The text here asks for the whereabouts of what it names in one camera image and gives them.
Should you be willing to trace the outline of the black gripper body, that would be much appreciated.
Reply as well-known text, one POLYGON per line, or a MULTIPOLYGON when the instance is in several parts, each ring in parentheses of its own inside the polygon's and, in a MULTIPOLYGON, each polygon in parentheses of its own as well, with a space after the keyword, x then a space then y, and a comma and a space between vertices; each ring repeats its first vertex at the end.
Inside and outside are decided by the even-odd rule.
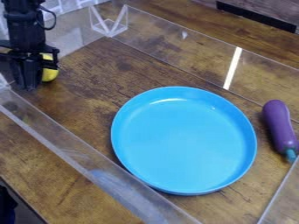
POLYGON ((9 52, 0 52, 0 61, 36 58, 40 63, 57 63, 60 50, 46 45, 45 32, 54 27, 44 26, 41 10, 5 10, 8 39, 0 39, 0 47, 9 52))

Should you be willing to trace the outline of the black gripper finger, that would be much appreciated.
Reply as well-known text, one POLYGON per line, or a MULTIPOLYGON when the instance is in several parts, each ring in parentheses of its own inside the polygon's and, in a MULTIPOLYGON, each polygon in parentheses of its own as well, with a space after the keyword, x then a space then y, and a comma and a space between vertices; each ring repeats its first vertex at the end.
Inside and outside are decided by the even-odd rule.
POLYGON ((49 68, 58 70, 53 65, 53 60, 37 58, 29 58, 22 63, 22 77, 24 84, 22 88, 26 90, 33 90, 37 88, 38 84, 42 82, 42 69, 49 68))
POLYGON ((24 60, 22 59, 12 59, 9 62, 9 66, 12 69, 13 79, 17 85, 24 84, 24 60))

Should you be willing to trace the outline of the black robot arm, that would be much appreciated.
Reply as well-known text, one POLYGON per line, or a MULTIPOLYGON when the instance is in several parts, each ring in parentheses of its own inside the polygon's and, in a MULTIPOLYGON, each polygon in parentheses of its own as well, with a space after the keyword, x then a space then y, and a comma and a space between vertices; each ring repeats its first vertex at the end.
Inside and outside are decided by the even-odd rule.
POLYGON ((45 0, 1 0, 4 19, 8 27, 8 39, 0 39, 0 61, 8 62, 13 80, 21 89, 37 88, 42 82, 42 69, 58 68, 60 50, 46 45, 45 32, 52 30, 44 26, 42 12, 56 14, 42 7, 45 0))

